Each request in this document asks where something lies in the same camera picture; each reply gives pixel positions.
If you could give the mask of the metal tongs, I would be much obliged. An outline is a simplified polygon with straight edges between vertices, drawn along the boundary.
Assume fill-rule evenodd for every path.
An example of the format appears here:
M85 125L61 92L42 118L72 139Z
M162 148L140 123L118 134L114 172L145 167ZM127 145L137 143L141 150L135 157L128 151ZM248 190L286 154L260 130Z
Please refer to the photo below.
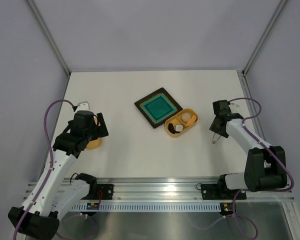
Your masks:
M217 133L214 133L213 136L212 136L212 140L211 140L211 143L214 145L218 142L218 140L221 138L221 135L217 134Z

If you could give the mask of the orange lunch box lid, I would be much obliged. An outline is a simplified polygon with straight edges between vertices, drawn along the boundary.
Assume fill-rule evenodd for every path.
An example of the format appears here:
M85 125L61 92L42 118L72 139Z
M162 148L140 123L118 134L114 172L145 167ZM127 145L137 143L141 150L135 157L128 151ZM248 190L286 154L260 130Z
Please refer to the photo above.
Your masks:
M98 138L98 139L95 139L95 140L91 140L88 145L86 146L86 149L87 150L94 150L94 149L97 149L99 148L101 145L102 145L102 138Z

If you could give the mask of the grilled salmon slice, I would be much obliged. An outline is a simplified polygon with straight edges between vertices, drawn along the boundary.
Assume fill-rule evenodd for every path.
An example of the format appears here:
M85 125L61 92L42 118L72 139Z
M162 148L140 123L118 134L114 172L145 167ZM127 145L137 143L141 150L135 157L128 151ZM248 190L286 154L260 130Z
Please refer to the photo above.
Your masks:
M187 122L186 122L186 125L189 127L191 126L192 124L194 124L197 120L197 116L196 115L193 115Z

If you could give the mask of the white rice ball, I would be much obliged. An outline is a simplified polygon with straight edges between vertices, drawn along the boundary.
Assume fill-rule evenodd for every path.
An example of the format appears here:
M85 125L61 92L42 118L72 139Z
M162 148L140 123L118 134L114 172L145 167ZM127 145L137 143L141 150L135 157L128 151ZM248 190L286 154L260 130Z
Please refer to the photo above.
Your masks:
M181 120L185 123L188 122L191 118L192 118L192 114L189 112L184 112L181 115Z

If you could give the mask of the white tofu cube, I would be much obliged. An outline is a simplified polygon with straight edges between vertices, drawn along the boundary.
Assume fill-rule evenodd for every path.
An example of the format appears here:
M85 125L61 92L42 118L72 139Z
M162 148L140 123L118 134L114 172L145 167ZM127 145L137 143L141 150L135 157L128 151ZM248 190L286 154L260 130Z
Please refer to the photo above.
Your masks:
M180 132L182 132L183 130L184 130L183 125L177 124L177 125L175 126L175 132L176 132L176 133L180 133Z

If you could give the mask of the orange lunch box base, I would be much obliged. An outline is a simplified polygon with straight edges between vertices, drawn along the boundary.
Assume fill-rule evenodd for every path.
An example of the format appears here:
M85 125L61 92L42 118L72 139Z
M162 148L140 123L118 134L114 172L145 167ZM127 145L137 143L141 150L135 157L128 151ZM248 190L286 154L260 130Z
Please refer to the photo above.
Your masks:
M195 116L197 117L197 119L196 119L196 121L195 121L194 124L192 124L192 125L190 125L190 126L187 126L187 125L186 125L186 122L183 122L183 121L181 120L181 115L182 115L182 113L184 113L184 112L189 112L189 113L192 114L192 116L195 115ZM190 109L190 108L185 108L185 109L181 110L180 112L176 113L175 115L171 116L169 119L167 119L167 120L165 121L165 123L164 123L164 129L165 129L165 131L167 132L167 134L168 134L170 137L172 137L172 138L178 138L178 137L180 137L182 134L186 133L188 130L190 130L191 128L193 128L193 127L197 124L198 120L199 120L199 116L198 116L198 114L197 114L194 110L192 110L192 109ZM175 131L176 125L183 125L183 131L182 131L182 132L175 132L174 134L170 133L170 131L168 130L168 124L169 124L169 123L172 123L172 124L173 124L173 126L174 126L174 131Z

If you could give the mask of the black seaweed piece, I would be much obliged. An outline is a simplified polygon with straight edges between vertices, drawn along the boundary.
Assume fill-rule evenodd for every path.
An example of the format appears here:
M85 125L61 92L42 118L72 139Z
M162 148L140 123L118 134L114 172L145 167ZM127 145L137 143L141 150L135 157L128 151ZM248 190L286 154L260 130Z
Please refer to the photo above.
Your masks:
M174 134L175 133L175 128L174 128L174 125L170 122L168 124L168 130L170 133Z

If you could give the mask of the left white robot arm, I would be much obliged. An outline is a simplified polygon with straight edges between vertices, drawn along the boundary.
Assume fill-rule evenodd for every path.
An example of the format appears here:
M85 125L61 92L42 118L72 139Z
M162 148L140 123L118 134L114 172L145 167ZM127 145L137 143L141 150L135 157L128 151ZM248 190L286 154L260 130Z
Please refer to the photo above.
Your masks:
M67 212L81 199L96 200L103 194L97 178L80 173L72 185L58 195L58 190L72 165L90 142L107 137L102 113L78 110L73 120L50 145L49 165L44 169L31 194L20 207L12 207L8 219L14 226L13 238L23 234L37 240L51 240Z

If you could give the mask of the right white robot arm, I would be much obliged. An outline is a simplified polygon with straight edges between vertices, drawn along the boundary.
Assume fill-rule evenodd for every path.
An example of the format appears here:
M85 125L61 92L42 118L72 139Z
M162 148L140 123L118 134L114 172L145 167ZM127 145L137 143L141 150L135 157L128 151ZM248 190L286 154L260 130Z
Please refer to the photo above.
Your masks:
M269 144L255 134L239 113L216 114L209 130L224 138L232 137L247 157L243 172L219 177L216 190L220 197L229 198L235 190L274 191L287 186L284 149Z

